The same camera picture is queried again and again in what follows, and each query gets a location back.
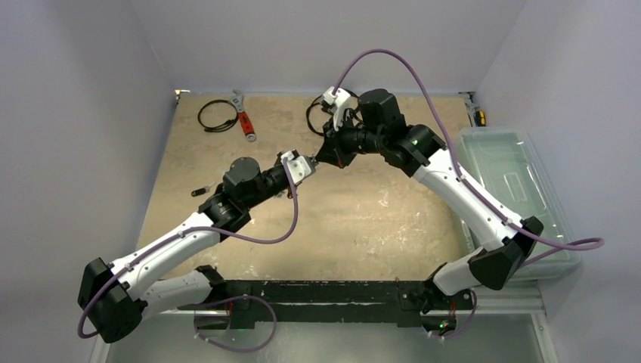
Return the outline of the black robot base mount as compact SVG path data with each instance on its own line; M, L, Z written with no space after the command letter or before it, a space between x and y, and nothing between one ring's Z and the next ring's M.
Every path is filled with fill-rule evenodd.
M456 314L475 306L469 290L442 296L425 281L225 280L209 265L196 270L212 288L206 307L226 310L235 330L276 321L394 324L447 334Z

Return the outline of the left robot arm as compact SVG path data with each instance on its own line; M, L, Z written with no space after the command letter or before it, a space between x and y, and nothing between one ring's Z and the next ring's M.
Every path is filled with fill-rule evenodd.
M261 245L286 240L299 219L296 188L314 172L313 162L295 150L278 154L274 166L265 171L253 158L241 157L232 163L214 194L170 232L112 262L102 258L89 262L77 299L82 309L76 325L78 337L99 336L114 343L143 320L171 308L201 303L206 309L217 309L225 301L225 289L217 284L214 268L168 280L163 275L229 237ZM293 220L282 236L261 239L240 234L253 207L285 191L293 198Z

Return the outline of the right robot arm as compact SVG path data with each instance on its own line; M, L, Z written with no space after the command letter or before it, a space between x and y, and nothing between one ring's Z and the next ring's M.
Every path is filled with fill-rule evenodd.
M321 105L332 114L315 158L347 167L358 154L379 154L436 193L469 226L480 246L439 267L426 281L426 302L436 308L471 287L501 290L531 255L543 231L539 218L525 218L485 190L459 163L436 133L408 125L397 98L383 88L363 93L355 109L346 90L329 88Z

